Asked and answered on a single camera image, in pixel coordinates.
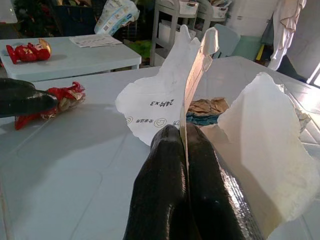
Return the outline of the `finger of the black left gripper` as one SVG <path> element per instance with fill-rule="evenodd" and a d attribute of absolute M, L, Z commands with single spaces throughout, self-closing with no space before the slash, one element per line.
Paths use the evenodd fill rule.
<path fill-rule="evenodd" d="M 0 78 L 0 100 L 11 101 L 29 97 L 36 91 L 35 86 L 28 81 L 7 77 Z"/>
<path fill-rule="evenodd" d="M 37 89 L 7 89 L 0 91 L 0 117 L 27 116 L 55 108 L 58 98 Z"/>

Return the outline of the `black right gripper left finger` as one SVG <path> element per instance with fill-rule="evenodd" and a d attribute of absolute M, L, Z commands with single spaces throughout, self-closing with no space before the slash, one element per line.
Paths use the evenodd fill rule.
<path fill-rule="evenodd" d="M 153 137 L 130 201 L 125 240 L 187 240 L 190 210 L 185 149 L 166 125 Z"/>

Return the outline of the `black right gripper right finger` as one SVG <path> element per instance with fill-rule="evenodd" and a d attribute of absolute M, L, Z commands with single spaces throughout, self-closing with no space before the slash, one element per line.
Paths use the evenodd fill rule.
<path fill-rule="evenodd" d="M 262 240 L 235 181 L 225 175 L 215 150 L 194 124 L 186 125 L 190 204 L 202 240 Z"/>

